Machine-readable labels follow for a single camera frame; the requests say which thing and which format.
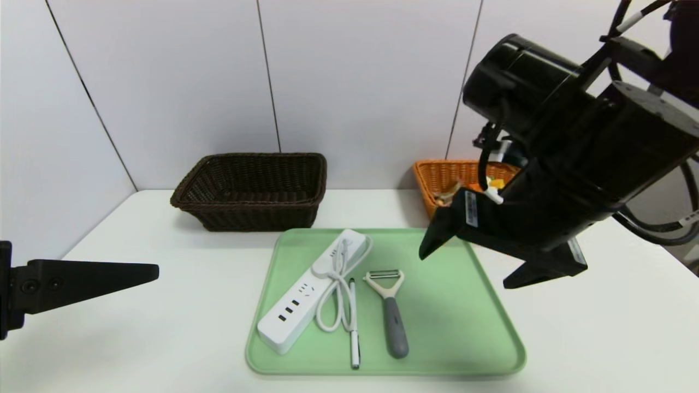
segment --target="pen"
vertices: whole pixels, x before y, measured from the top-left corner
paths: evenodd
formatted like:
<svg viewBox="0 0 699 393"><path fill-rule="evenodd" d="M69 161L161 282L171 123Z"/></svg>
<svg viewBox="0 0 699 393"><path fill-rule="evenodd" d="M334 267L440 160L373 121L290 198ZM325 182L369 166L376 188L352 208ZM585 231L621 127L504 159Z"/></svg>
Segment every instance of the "pen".
<svg viewBox="0 0 699 393"><path fill-rule="evenodd" d="M349 280L349 301L354 303L354 307L350 307L349 309L351 310L350 313L352 314L352 326L349 331L349 344L351 345L352 349L352 368L357 370L359 369L359 330L357 329L357 323L356 323L356 294L355 294L355 288L354 288L354 279L350 278Z"/></svg>

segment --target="wicker basket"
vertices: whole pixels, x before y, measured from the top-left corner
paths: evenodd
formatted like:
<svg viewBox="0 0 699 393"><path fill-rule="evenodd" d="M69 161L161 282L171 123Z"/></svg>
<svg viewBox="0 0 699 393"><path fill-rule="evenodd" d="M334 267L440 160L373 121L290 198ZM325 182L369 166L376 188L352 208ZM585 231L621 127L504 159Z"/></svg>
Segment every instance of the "wicker basket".
<svg viewBox="0 0 699 393"><path fill-rule="evenodd" d="M444 192L454 186L457 180L464 185L475 184L474 188L480 191L478 184L477 160L443 160L426 159L418 161L412 166L415 178L420 185L422 201L425 203L427 215L432 218L437 208L434 197L435 192ZM493 179L503 179L509 182L519 169L507 164L488 164L486 174Z"/></svg>
<svg viewBox="0 0 699 393"><path fill-rule="evenodd" d="M204 157L170 198L209 231L308 228L325 195L317 153L231 153Z"/></svg>

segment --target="peeler handle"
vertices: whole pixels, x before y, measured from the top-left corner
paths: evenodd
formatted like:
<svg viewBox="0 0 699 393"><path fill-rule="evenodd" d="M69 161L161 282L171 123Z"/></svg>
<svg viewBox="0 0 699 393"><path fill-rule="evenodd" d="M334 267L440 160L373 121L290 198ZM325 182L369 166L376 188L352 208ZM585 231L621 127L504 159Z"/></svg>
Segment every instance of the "peeler handle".
<svg viewBox="0 0 699 393"><path fill-rule="evenodd" d="M402 359L408 355L408 337L398 310L395 297L384 299L384 323L386 325L386 342L391 356Z"/></svg>

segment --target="power outlet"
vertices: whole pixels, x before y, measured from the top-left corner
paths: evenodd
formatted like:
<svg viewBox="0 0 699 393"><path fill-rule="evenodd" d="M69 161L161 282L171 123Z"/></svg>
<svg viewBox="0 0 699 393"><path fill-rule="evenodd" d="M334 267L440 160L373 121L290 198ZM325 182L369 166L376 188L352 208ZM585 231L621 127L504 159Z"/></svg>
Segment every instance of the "power outlet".
<svg viewBox="0 0 699 393"><path fill-rule="evenodd" d="M321 295L333 284L331 278L317 271L332 265L332 256L342 238L347 240L348 263L358 260L366 251L366 236L350 229L344 230L314 262L312 266L317 268L316 271L313 268L306 270L257 323L262 340L279 355L289 351L313 320Z"/></svg>

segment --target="power cord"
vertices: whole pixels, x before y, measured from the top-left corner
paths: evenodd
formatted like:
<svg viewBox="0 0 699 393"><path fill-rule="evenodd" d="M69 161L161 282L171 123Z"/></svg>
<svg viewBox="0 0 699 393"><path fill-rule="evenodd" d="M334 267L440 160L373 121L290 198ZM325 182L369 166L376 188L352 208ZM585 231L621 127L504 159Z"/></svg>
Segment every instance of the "power cord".
<svg viewBox="0 0 699 393"><path fill-rule="evenodd" d="M507 117L510 116L510 105L507 103L505 97L500 98L500 118L498 122L493 126L493 123L488 122L481 130L483 134L483 148L481 149L481 155L478 159L478 185L481 190L485 192L488 189L488 180L486 179L486 169L488 167L488 161L490 160L490 153L493 151L493 147L498 142L498 136L505 126L505 121Z"/></svg>
<svg viewBox="0 0 699 393"><path fill-rule="evenodd" d="M340 321L345 327L345 330L352 331L353 329L356 329L355 298L350 294L350 286L347 284L345 277L347 277L347 275L352 271L352 269L355 266L359 265L359 263L363 261L367 255L369 255L369 252L371 251L371 248L374 245L374 240L372 240L371 237L367 236L366 241L368 242L366 250L359 257L359 259L351 266L347 265L347 241L345 239L342 239L338 243L337 252L335 252L335 254L333 255L333 268L331 271L327 273L327 276L329 278L332 278L334 280L334 283L330 285L330 287L328 287L328 289L325 292L323 292L322 296L320 296L318 307L315 309L316 322L318 323L318 327L323 331L331 333L337 330L337 328L340 326ZM336 297L338 299L338 313L335 317L335 323L333 323L332 326L327 326L323 323L321 311L323 309L323 306L325 305L325 302L328 301L328 298L333 292L335 292L335 290L337 290ZM343 290L347 295L350 318L347 318L345 316L345 301L343 296Z"/></svg>
<svg viewBox="0 0 699 393"><path fill-rule="evenodd" d="M649 5L645 6L641 11L631 15L629 18L624 20L628 7L631 5L631 0L621 0L617 11L614 13L612 18L612 23L610 25L609 33L606 36L601 36L600 41L606 42L610 38L618 37L622 35L625 31L629 30L634 24L638 23L643 17L657 10L658 8L670 3L671 0L655 0ZM615 81L621 81L621 73L619 72L619 65L616 62L610 62L607 66L607 71L610 73L610 78Z"/></svg>
<svg viewBox="0 0 699 393"><path fill-rule="evenodd" d="M699 190L697 188L697 182L694 179L694 173L692 173L689 164L686 162L683 162L679 168L682 170L682 175L684 176L684 180L687 184L692 210L697 211L699 210ZM659 236L650 234L650 232L662 233L676 231L684 227L679 221L669 222L667 224L648 224L635 217L634 214L625 206L618 213L615 213L613 217L619 222L619 224L623 225L636 236L658 245L683 245L689 243L697 235L699 235L699 222L697 221L691 225L689 231L683 236L678 238L661 238Z"/></svg>

